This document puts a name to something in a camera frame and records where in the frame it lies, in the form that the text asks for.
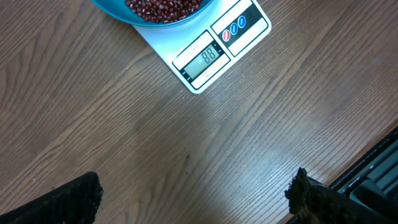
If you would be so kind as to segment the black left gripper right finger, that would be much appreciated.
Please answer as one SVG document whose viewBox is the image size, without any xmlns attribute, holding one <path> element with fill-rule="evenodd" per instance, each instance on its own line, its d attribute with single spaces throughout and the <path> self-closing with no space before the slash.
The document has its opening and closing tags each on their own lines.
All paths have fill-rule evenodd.
<svg viewBox="0 0 398 224">
<path fill-rule="evenodd" d="M 392 221 L 317 182 L 299 168 L 284 191 L 298 223 L 372 224 Z"/>
</svg>

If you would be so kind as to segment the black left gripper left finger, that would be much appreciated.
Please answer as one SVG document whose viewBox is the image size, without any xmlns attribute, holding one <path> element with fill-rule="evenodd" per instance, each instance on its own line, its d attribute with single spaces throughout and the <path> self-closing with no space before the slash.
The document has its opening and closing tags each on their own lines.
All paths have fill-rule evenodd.
<svg viewBox="0 0 398 224">
<path fill-rule="evenodd" d="M 92 224 L 100 207 L 103 188 L 96 172 L 82 176 L 1 215 L 3 224 Z"/>
</svg>

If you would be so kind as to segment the white digital kitchen scale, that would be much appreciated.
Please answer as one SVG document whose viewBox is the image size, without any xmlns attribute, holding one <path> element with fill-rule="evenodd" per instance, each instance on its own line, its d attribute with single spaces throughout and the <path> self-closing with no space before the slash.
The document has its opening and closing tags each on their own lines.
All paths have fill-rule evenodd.
<svg viewBox="0 0 398 224">
<path fill-rule="evenodd" d="M 223 0 L 175 25 L 135 29 L 200 94 L 268 35 L 272 23 L 256 0 Z"/>
</svg>

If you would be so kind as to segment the red adzuki beans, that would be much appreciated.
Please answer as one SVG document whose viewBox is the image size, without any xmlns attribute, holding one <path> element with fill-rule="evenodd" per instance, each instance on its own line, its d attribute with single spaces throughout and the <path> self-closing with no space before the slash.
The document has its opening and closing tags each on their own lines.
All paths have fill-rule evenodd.
<svg viewBox="0 0 398 224">
<path fill-rule="evenodd" d="M 182 20 L 199 10 L 202 0 L 125 0 L 125 5 L 145 22 Z"/>
</svg>

